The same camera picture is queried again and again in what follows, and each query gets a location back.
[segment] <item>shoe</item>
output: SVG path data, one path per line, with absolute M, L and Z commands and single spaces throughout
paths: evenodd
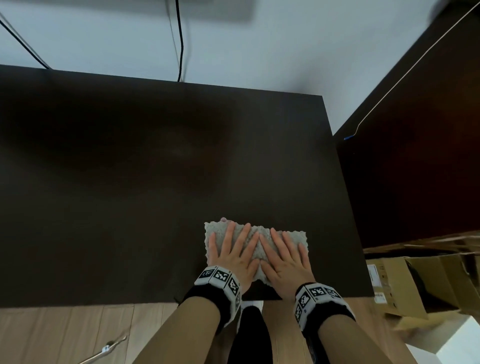
M 264 307 L 264 302 L 263 301 L 242 301 L 240 303 L 240 317 L 239 321 L 237 323 L 237 332 L 239 331 L 240 328 L 240 321 L 241 321 L 241 314 L 243 313 L 243 310 L 247 307 L 254 306 L 260 310 L 260 312 L 263 310 Z

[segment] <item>leg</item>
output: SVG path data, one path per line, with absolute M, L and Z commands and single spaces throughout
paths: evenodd
M 272 343 L 262 312 L 249 306 L 243 309 L 228 364 L 273 364 Z

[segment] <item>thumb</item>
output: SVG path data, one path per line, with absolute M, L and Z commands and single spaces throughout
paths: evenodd
M 262 260 L 260 261 L 260 265 L 262 266 L 262 271 L 264 271 L 265 275 L 267 276 L 270 282 L 273 282 L 274 280 L 278 279 L 278 274 L 275 272 L 275 270 L 272 268 L 270 264 Z
M 253 279 L 253 276 L 257 272 L 259 264 L 260 264 L 260 260 L 259 259 L 254 259 L 248 265 L 247 272 L 248 272 L 248 278 L 249 279 Z

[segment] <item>wristband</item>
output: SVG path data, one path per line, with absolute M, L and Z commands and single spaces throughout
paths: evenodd
M 294 314 L 300 330 L 317 332 L 322 323 L 333 315 L 347 315 L 355 320 L 348 303 L 335 289 L 321 283 L 305 283 L 295 295 Z
M 183 301 L 190 297 L 204 297 L 212 301 L 220 311 L 217 333 L 233 321 L 241 302 L 240 282 L 228 269 L 212 266 L 200 274 Z

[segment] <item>gray cloth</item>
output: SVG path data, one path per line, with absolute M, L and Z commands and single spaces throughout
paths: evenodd
M 220 254 L 223 240 L 225 238 L 225 233 L 227 231 L 227 225 L 228 225 L 228 222 L 222 222 L 222 221 L 220 222 L 212 221 L 212 222 L 205 223 L 205 249 L 207 250 L 206 252 L 207 258 L 208 258 L 208 238 L 210 237 L 210 234 L 212 232 L 216 234 L 216 248 L 218 250 L 218 253 Z M 244 226 L 245 225 L 240 225 L 240 224 L 237 224 L 235 226 L 235 230 L 233 232 L 232 247 L 235 241 L 237 241 L 237 238 L 240 235 L 240 232 Z M 263 226 L 252 226 L 247 236 L 247 239 L 243 244 L 242 251 L 250 242 L 253 234 L 255 234 L 257 231 L 260 232 L 267 239 L 268 243 L 272 246 L 273 250 L 275 250 L 278 253 L 278 249 L 272 240 L 272 236 L 270 235 L 270 229 L 264 228 Z M 295 246 L 297 246 L 299 243 L 302 243 L 305 246 L 305 248 L 307 248 L 307 251 L 308 251 L 307 234 L 304 231 L 289 231 L 289 234 Z M 260 244 L 260 239 L 258 240 L 257 246 L 252 256 L 252 259 L 256 259 L 256 258 L 268 261 L 265 251 L 262 247 L 262 244 Z M 262 271 L 261 266 L 258 266 L 258 270 L 255 273 L 255 276 L 253 277 L 253 280 L 257 280 L 257 279 L 260 279 L 263 283 L 271 286 L 271 283 L 265 276 L 265 273 Z

